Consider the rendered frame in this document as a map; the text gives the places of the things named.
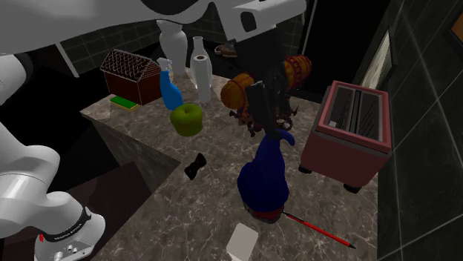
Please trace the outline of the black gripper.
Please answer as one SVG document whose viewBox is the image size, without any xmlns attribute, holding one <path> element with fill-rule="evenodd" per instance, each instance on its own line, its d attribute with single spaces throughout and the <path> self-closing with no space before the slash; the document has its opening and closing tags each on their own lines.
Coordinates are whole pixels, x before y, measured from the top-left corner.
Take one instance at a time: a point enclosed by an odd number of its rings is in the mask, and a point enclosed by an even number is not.
<svg viewBox="0 0 463 261">
<path fill-rule="evenodd" d="M 254 81 L 246 87 L 252 118 L 267 133 L 274 130 L 274 121 L 279 128 L 290 128 L 292 109 L 285 91 L 288 82 L 280 31 L 274 27 L 238 42 L 237 57 L 240 68 Z"/>
</svg>

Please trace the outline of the orange and brown figure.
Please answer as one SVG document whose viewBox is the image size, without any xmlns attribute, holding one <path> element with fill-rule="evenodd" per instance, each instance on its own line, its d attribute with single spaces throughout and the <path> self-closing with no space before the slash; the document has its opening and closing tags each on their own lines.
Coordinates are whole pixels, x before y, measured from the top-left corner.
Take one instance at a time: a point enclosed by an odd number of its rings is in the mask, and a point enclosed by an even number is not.
<svg viewBox="0 0 463 261">
<path fill-rule="evenodd" d="M 296 55 L 287 56 L 284 65 L 288 83 L 283 88 L 283 102 L 274 109 L 275 127 L 290 131 L 293 127 L 291 115 L 295 116 L 298 108 L 293 110 L 289 105 L 289 99 L 309 76 L 312 62 L 306 56 Z M 245 92 L 245 87 L 254 83 L 254 79 L 248 73 L 241 73 L 229 80 L 220 91 L 221 102 L 230 109 L 229 115 L 238 119 L 238 125 L 247 125 L 251 137 L 263 130 L 263 125 L 252 118 Z"/>
</svg>

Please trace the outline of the brown bowl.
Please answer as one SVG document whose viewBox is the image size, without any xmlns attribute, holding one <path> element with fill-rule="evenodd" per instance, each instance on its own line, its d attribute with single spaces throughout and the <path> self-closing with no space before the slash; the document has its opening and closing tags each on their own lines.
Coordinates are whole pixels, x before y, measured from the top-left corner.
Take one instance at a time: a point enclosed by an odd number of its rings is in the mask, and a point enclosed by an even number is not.
<svg viewBox="0 0 463 261">
<path fill-rule="evenodd" d="M 225 58 L 237 58 L 237 52 L 232 43 L 225 43 L 216 46 L 214 53 Z"/>
</svg>

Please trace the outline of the white paper towel roll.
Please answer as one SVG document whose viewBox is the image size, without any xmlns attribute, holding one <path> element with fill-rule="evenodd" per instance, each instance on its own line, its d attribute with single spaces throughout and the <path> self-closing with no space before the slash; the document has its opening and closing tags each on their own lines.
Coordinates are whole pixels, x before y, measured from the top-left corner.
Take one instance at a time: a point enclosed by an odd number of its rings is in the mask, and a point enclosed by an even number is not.
<svg viewBox="0 0 463 261">
<path fill-rule="evenodd" d="M 201 103 L 211 100 L 211 72 L 207 55 L 196 55 L 191 60 L 191 74 Z"/>
</svg>

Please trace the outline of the green apple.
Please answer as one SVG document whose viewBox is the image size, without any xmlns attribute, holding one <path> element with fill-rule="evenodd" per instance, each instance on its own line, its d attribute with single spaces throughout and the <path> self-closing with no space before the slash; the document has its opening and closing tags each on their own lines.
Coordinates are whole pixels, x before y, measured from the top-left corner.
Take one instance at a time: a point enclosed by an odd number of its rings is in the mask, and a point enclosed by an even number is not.
<svg viewBox="0 0 463 261">
<path fill-rule="evenodd" d="M 172 111 L 171 124 L 180 136 L 194 136 L 203 129 L 203 113 L 196 104 L 184 104 Z"/>
</svg>

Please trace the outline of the clear glass bottle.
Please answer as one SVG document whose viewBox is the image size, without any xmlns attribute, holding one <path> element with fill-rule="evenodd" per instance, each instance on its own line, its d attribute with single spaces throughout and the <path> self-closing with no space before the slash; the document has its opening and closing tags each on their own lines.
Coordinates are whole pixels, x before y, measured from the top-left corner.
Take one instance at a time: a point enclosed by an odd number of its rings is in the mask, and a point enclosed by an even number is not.
<svg viewBox="0 0 463 261">
<path fill-rule="evenodd" d="M 191 80 L 194 83 L 195 88 L 197 88 L 197 80 L 194 72 L 194 57 L 199 56 L 199 55 L 204 55 L 208 58 L 208 74 L 209 74 L 209 84 L 211 84 L 212 81 L 212 64 L 211 60 L 209 57 L 209 54 L 206 52 L 206 49 L 203 46 L 203 37 L 202 36 L 194 36 L 193 37 L 193 45 L 194 49 L 191 54 L 191 59 L 190 59 L 190 71 L 191 71 Z"/>
</svg>

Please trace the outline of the red toaster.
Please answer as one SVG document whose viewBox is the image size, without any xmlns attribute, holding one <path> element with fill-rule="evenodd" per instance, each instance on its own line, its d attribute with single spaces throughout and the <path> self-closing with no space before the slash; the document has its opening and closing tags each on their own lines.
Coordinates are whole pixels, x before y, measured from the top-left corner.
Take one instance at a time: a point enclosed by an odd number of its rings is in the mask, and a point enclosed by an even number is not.
<svg viewBox="0 0 463 261">
<path fill-rule="evenodd" d="M 356 194 L 392 152 L 389 94 L 334 81 L 308 135 L 300 169 L 337 180 Z"/>
</svg>

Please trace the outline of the blue spray bottle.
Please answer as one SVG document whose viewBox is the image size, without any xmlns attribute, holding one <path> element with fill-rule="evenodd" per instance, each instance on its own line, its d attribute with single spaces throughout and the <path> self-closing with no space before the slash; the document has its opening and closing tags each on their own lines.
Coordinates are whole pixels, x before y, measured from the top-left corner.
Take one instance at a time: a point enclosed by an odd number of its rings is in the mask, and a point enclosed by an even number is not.
<svg viewBox="0 0 463 261">
<path fill-rule="evenodd" d="M 175 110 L 183 104 L 183 97 L 176 85 L 171 82 L 170 69 L 172 61 L 169 59 L 158 58 L 157 64 L 160 66 L 160 90 L 162 99 L 167 109 Z"/>
</svg>

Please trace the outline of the black bow tie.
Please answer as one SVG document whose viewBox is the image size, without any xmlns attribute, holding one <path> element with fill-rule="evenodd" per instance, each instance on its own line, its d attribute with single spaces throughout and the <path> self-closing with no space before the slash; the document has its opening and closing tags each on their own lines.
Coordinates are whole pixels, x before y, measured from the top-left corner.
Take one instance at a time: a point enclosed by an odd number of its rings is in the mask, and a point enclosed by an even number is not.
<svg viewBox="0 0 463 261">
<path fill-rule="evenodd" d="M 198 153 L 196 159 L 184 169 L 184 172 L 190 180 L 193 180 L 199 169 L 204 167 L 206 164 L 207 160 L 204 155 Z"/>
</svg>

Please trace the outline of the white ceramic vase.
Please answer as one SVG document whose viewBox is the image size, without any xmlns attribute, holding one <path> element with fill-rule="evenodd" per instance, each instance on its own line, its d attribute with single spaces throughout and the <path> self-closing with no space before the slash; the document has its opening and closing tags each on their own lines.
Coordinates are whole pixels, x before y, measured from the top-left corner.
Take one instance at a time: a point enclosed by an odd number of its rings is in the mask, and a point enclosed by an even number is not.
<svg viewBox="0 0 463 261">
<path fill-rule="evenodd" d="M 160 29 L 160 45 L 167 59 L 172 61 L 174 75 L 186 74 L 185 64 L 188 40 L 181 24 L 166 20 L 157 20 Z"/>
</svg>

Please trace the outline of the red pen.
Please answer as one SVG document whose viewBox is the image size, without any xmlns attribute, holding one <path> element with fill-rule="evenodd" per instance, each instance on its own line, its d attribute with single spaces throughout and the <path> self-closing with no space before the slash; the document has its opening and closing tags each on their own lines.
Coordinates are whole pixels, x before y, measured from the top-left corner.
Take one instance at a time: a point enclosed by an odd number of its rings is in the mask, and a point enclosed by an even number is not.
<svg viewBox="0 0 463 261">
<path fill-rule="evenodd" d="M 296 216 L 293 216 L 293 215 L 291 215 L 289 213 L 286 213 L 286 212 L 283 212 L 283 214 L 285 214 L 288 218 L 293 219 L 294 221 L 299 222 L 300 224 L 305 225 L 305 226 L 311 228 L 312 230 L 317 231 L 318 233 L 323 234 L 324 236 L 329 237 L 330 239 L 333 239 L 336 242 L 339 242 L 342 245 L 345 245 L 348 248 L 356 249 L 356 247 L 354 245 L 347 242 L 346 240 L 341 239 L 341 238 L 339 238 L 339 237 L 337 237 L 337 236 L 335 236 L 335 235 L 333 235 L 333 234 L 331 234 L 331 233 L 329 233 L 329 232 L 327 232 L 327 231 L 325 231 L 325 230 L 323 230 L 323 229 L 321 229 L 321 228 L 319 228 L 319 227 L 317 227 L 317 226 L 315 226 L 315 225 L 313 225 L 311 223 L 308 223 L 305 220 L 302 220 L 302 219 L 300 219 L 300 218 L 298 218 Z"/>
</svg>

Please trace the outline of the brown gingerbread house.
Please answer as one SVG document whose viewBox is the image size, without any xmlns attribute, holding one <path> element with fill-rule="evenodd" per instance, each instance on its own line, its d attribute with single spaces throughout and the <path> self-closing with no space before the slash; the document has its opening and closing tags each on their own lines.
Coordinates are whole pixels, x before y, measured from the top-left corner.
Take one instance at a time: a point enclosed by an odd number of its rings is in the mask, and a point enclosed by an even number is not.
<svg viewBox="0 0 463 261">
<path fill-rule="evenodd" d="M 106 56 L 100 70 L 110 93 L 138 105 L 148 104 L 162 97 L 160 67 L 150 58 L 113 49 Z"/>
</svg>

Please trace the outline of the green and yellow sponge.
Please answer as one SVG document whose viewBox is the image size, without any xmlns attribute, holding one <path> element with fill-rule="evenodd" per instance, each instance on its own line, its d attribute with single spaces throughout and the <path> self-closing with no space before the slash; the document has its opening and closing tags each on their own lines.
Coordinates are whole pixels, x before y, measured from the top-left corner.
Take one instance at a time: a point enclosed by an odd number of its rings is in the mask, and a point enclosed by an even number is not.
<svg viewBox="0 0 463 261">
<path fill-rule="evenodd" d="M 135 102 L 132 102 L 132 101 L 129 101 L 127 99 L 124 99 L 120 96 L 115 96 L 113 98 L 110 99 L 110 101 L 121 107 L 122 109 L 125 109 L 125 110 L 128 110 L 128 111 L 132 111 L 132 110 L 135 110 L 139 107 L 139 104 L 135 103 Z"/>
</svg>

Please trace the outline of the white box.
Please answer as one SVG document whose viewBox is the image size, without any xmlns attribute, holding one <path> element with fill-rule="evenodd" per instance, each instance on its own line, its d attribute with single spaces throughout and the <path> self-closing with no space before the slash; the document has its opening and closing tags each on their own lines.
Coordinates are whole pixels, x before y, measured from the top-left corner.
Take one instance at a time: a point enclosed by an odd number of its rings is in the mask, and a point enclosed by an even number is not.
<svg viewBox="0 0 463 261">
<path fill-rule="evenodd" d="M 231 260 L 249 261 L 257 238 L 258 232 L 239 222 L 226 246 L 226 251 Z"/>
</svg>

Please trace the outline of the framed wall picture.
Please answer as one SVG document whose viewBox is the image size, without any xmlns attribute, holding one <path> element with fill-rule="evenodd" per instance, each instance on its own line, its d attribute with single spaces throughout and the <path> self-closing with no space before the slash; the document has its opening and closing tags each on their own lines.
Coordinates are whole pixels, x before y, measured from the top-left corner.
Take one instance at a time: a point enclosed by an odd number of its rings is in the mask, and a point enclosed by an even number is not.
<svg viewBox="0 0 463 261">
<path fill-rule="evenodd" d="M 361 80 L 361 86 L 383 90 L 397 66 L 398 57 L 395 46 L 395 28 L 389 27 L 369 63 L 367 71 Z"/>
</svg>

